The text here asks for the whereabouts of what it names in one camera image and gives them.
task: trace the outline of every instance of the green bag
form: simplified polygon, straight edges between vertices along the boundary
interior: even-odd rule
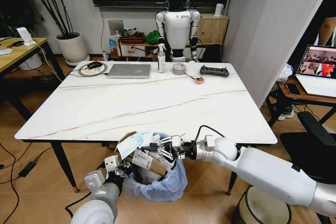
[[[160,34],[157,30],[151,31],[149,34],[145,37],[145,42],[148,44],[156,44]]]

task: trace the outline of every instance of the cardboard box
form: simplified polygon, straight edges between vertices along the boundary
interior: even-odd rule
[[[122,141],[124,141],[127,137],[135,134],[136,132],[130,132],[130,133],[127,133],[118,143],[121,143]],[[119,162],[121,162],[121,157],[120,157],[120,154],[118,152],[118,149],[115,149],[115,152],[118,154],[118,159],[119,159]],[[129,161],[130,163],[134,163],[136,165],[139,165],[138,162],[135,162],[137,159],[134,158],[134,152],[132,152],[128,157],[126,157],[125,159],[127,161]],[[161,176],[164,176],[166,174],[166,171],[167,171],[167,167],[162,164],[160,161],[156,160],[155,158],[152,158],[150,156],[148,156],[146,153],[144,152],[141,152],[141,155],[142,155],[142,158],[144,158],[146,160],[146,162],[144,163],[144,165],[139,165],[141,167],[144,167],[148,170],[150,170],[151,172],[154,172],[158,175],[161,175]],[[148,160],[151,159],[151,162],[150,162],[150,166],[147,168],[146,167],[146,163]]]

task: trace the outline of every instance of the white wall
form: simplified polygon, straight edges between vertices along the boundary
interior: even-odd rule
[[[260,107],[322,0],[230,0],[224,61]]]
[[[100,37],[102,31],[101,14],[98,7],[94,7],[92,0],[64,0],[67,11],[72,21],[75,31],[83,34],[88,53],[101,54]],[[60,34],[59,29],[55,25],[53,19],[44,8],[40,0],[34,0],[35,10],[43,15],[44,21],[36,25],[33,32],[35,37],[47,37],[54,53],[59,54],[60,51],[54,40],[54,37]],[[149,33],[156,29],[154,9],[139,10],[133,9],[116,9],[102,8],[104,16],[104,34],[103,48],[109,51],[109,27],[107,20],[123,19],[125,28],[137,27],[139,31]]]

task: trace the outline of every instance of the laptop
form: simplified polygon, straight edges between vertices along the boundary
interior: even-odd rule
[[[296,77],[307,94],[336,98],[336,47],[308,45]]]
[[[150,64],[113,64],[107,75],[111,79],[146,79],[149,78]]]

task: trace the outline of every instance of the tiled floor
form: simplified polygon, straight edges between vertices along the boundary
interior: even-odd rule
[[[62,58],[59,59],[65,73],[70,71]],[[25,79],[37,73],[17,71],[7,79]],[[51,94],[49,90],[24,92],[22,101],[34,112]],[[323,115],[328,109],[311,106],[315,114]],[[261,111],[266,119],[269,112],[265,106]],[[21,155],[27,144],[14,139],[16,131],[24,124],[24,120],[7,102],[0,104],[0,141],[17,157]],[[336,116],[327,125],[336,131]],[[304,131],[296,115],[292,119],[276,122],[273,130],[277,136],[282,132]],[[32,144],[25,156],[14,166],[14,176],[49,144]],[[83,182],[84,176],[97,167],[106,156],[111,154],[107,148],[99,144],[64,144],[72,167],[79,194],[74,194],[52,150],[48,150],[39,160],[37,166],[26,178],[14,182],[20,195],[20,203],[7,223],[70,223],[70,217],[64,206],[85,195],[88,190]],[[284,159],[288,155],[281,143],[262,150]],[[10,164],[13,159],[0,150],[0,164]],[[125,198],[118,201],[118,218],[116,223],[231,223],[230,218],[240,196],[247,184],[238,179],[233,193],[227,196],[230,171],[212,163],[202,163],[186,159],[184,166],[187,172],[188,186],[182,199],[174,203],[149,202],[143,199]],[[9,180],[10,168],[0,170],[0,182]],[[12,211],[16,197],[10,184],[0,185],[0,222],[2,223]],[[73,206],[72,211],[80,204]],[[315,213],[305,207],[291,207],[292,223],[319,223]]]

